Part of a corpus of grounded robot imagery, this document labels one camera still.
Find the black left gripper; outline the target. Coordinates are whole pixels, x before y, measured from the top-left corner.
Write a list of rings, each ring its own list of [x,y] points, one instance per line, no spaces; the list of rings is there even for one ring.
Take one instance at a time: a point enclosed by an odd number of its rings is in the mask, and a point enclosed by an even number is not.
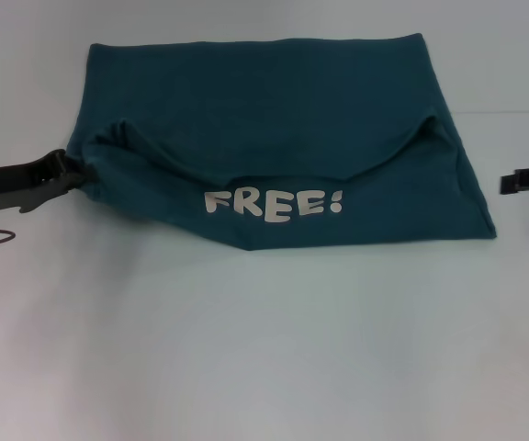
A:
[[[27,213],[95,181],[95,169],[64,150],[53,151],[31,163],[3,166],[0,210],[18,208],[20,213]]]

